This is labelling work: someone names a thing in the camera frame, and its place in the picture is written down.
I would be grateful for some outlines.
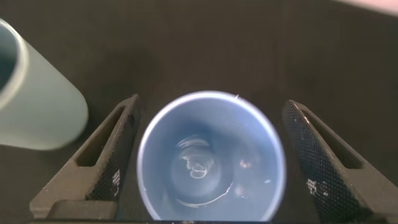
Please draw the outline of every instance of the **textured black surface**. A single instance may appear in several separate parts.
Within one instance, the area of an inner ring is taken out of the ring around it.
[[[0,0],[0,17],[90,107],[86,133],[64,149],[0,147],[4,223],[31,217],[30,200],[133,93],[143,104],[138,138],[166,103],[192,91],[228,91],[262,110],[282,138],[288,163],[278,221],[317,219],[282,124],[281,109],[289,99],[311,108],[398,184],[394,17],[322,0]]]
[[[321,222],[353,222],[363,209],[333,167],[304,114],[288,101],[283,120],[315,203]]]
[[[95,183],[93,191],[87,195],[88,200],[119,200],[124,181],[126,178],[130,178],[126,175],[126,172],[139,127],[139,120],[141,119],[140,112],[129,114],[124,119],[125,123],[120,135],[114,137],[117,138],[115,139],[117,143],[111,157],[107,161],[99,181]]]

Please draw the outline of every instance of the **dark table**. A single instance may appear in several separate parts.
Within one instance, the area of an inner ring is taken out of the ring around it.
[[[308,106],[398,185],[395,17],[316,0],[0,0],[0,17],[90,108],[85,133],[61,150],[0,147],[5,223],[31,217],[30,200],[133,93],[142,101],[140,134],[161,107],[198,90],[239,94],[262,110],[282,138],[288,165],[275,221],[317,220],[282,125],[288,99]]]

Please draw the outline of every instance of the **light blue cup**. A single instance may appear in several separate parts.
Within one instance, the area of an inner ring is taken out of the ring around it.
[[[201,91],[169,103],[137,158],[155,220],[268,221],[285,187],[285,157],[269,120],[238,96]]]

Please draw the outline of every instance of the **light blue tube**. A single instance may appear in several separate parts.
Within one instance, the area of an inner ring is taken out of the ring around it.
[[[57,149],[84,130],[84,97],[1,19],[0,89],[0,144]]]
[[[255,106],[201,91],[169,103],[150,122],[137,176],[155,220],[269,221],[283,197],[285,157]]]

